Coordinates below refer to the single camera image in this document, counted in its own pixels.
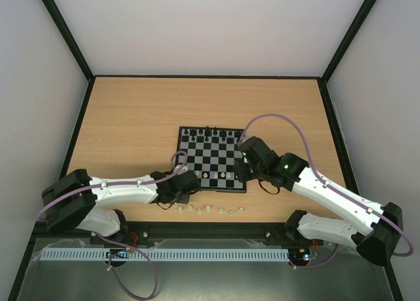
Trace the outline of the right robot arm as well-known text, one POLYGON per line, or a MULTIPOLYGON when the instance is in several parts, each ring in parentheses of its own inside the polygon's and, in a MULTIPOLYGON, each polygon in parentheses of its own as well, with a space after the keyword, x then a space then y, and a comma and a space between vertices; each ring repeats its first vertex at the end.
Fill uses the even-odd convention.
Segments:
POLYGON ((236 162, 241 182, 269 182, 277 189, 303 195, 338 215, 319 217, 295 210, 285 224, 287 238, 300 243, 320 239, 346 246, 368 262, 385 267, 394 256, 403 227, 402 209, 370 201, 313 172, 308 161, 293 153, 278 155, 255 136, 240 141, 243 159, 236 162))

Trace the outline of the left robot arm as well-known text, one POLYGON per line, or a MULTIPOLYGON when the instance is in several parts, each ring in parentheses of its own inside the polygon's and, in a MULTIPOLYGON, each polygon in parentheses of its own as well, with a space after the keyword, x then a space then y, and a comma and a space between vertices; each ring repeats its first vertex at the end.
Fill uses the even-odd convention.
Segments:
POLYGON ((200 188, 195 172, 185 166, 126 179, 98 178, 89 176, 85 169, 78 169, 42 192, 43 208, 36 218, 44 221, 51 233, 79 229, 122 242, 129 234, 129 227, 118 205, 171 205, 200 188))

